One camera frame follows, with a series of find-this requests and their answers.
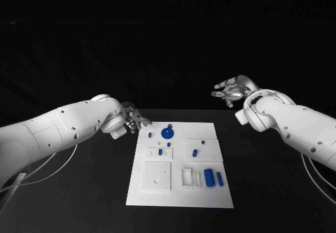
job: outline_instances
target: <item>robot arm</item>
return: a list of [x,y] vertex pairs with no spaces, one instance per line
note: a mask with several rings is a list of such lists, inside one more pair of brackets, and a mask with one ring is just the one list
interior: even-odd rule
[[151,124],[130,102],[122,104],[108,95],[59,107],[13,125],[0,128],[0,187],[8,178],[50,154],[73,147],[101,129],[112,138],[125,133],[124,125],[141,129]]
[[219,83],[215,89],[220,87],[223,91],[212,92],[212,96],[222,97],[229,107],[245,98],[244,108],[235,114],[239,123],[249,123],[259,132],[274,128],[282,141],[336,171],[336,119],[295,105],[285,94],[259,89],[244,75]]

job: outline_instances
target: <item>blue disc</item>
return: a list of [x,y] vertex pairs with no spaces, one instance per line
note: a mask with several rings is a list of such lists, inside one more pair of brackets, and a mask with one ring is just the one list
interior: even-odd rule
[[171,125],[170,124],[167,125],[167,128],[164,128],[161,130],[161,136],[163,136],[164,139],[173,138],[173,129],[171,129]]

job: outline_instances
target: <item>table surface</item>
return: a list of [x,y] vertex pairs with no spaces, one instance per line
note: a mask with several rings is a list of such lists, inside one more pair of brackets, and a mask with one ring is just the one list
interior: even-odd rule
[[[336,232],[336,207],[274,129],[259,133],[242,126],[231,110],[140,111],[153,121],[213,122],[235,208],[125,206],[137,133],[114,140],[98,131],[62,170],[19,187],[0,216],[1,232]],[[72,150],[24,182],[47,176]]]

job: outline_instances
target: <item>blue object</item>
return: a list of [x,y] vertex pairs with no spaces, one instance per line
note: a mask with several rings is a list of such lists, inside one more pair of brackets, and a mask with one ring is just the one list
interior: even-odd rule
[[197,155],[197,150],[195,149],[192,152],[192,156],[196,157],[196,155]]
[[216,173],[216,178],[218,178],[219,186],[223,186],[223,184],[222,184],[220,172]]
[[161,130],[161,136],[164,139],[173,138],[173,129],[171,129],[171,124],[167,125],[167,128]]
[[215,186],[215,178],[212,174],[212,169],[205,169],[205,182],[207,187]]

